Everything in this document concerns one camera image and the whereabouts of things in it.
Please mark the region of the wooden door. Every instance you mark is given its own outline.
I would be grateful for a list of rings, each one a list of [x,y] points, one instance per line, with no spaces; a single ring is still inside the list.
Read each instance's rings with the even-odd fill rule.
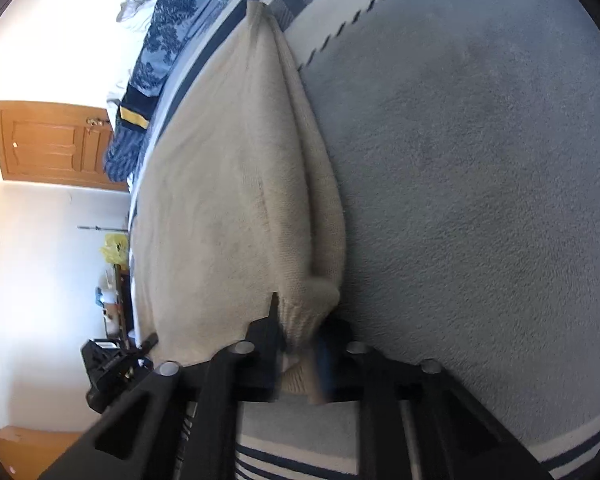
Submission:
[[[0,101],[0,167],[6,181],[126,192],[104,171],[112,125],[103,108]]]

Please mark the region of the yellow plastic bag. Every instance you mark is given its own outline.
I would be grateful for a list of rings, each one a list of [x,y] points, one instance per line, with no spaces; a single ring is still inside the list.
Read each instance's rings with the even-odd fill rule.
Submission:
[[[129,264],[129,237],[124,233],[107,233],[100,253],[112,266]]]

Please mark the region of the blue striped bed blanket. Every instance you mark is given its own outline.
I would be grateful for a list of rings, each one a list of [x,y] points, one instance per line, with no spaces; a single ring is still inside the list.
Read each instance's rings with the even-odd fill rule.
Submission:
[[[343,199],[344,305],[557,479],[600,452],[600,31],[579,0],[270,0]]]

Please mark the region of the beige knit sweater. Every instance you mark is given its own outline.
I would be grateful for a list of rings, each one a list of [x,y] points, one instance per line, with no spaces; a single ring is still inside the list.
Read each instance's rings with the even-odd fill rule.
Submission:
[[[131,232],[136,330],[155,360],[212,358],[276,306],[282,388],[318,402],[312,340],[346,262],[337,182],[268,8],[247,14],[152,150]]]

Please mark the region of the rolled blue patterned quilt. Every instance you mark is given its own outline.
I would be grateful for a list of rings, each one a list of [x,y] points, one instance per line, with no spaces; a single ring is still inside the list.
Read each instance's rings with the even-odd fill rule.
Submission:
[[[259,108],[248,96],[254,59],[273,49],[303,0],[157,0],[104,155],[130,190],[164,169],[193,174],[195,142],[245,139]]]

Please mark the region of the cluttered dark side table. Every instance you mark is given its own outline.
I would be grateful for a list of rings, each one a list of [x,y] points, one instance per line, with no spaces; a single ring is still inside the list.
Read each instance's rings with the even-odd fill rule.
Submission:
[[[105,335],[122,348],[134,346],[129,272],[120,264],[108,266],[95,287],[95,304],[102,312]]]

